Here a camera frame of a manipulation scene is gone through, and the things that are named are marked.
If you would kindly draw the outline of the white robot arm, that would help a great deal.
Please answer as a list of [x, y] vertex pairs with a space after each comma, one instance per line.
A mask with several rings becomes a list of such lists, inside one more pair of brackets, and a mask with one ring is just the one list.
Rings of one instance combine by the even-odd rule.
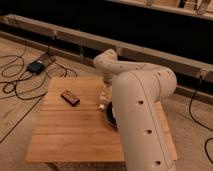
[[165, 66], [120, 61], [112, 49], [93, 59], [112, 87], [112, 107], [127, 171], [177, 171], [155, 103], [171, 96], [177, 86]]

